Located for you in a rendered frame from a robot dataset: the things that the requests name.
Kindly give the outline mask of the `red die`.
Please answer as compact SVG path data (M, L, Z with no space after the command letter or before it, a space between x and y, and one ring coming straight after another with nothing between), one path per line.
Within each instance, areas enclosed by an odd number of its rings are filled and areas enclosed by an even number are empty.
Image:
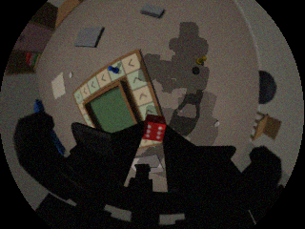
M165 117L146 114L144 119L144 138L142 140L163 141L165 127L167 127Z

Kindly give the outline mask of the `blue pawn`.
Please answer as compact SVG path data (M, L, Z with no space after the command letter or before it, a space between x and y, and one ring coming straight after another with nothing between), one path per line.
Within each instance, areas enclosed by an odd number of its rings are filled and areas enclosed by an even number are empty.
M110 70L110 72L114 72L114 73L118 73L119 72L119 69L113 68L113 66L108 66L108 70Z

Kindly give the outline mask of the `yellow game pawn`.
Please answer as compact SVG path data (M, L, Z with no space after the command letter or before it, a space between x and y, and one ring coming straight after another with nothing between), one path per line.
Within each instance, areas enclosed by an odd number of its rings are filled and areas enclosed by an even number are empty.
M206 56L202 56L201 58L196 58L195 60L197 61L195 61L195 64L201 65L203 61L206 61L206 58L207 58Z

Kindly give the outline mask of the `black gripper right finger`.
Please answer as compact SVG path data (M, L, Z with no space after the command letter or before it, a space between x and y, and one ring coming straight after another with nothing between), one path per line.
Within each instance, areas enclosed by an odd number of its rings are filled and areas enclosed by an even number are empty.
M190 178L203 160L232 159L236 152L233 145L195 146L168 125L165 127L163 145L168 192L179 192L180 184Z

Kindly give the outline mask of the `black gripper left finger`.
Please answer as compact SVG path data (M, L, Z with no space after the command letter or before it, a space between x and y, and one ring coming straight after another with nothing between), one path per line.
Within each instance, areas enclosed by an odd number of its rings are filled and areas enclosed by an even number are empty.
M123 186L134 156L137 154L138 146L144 137L144 121L134 123L127 129L115 131L113 134L80 122L73 122L71 129L76 145L84 145L85 148L110 158L115 179L119 186Z

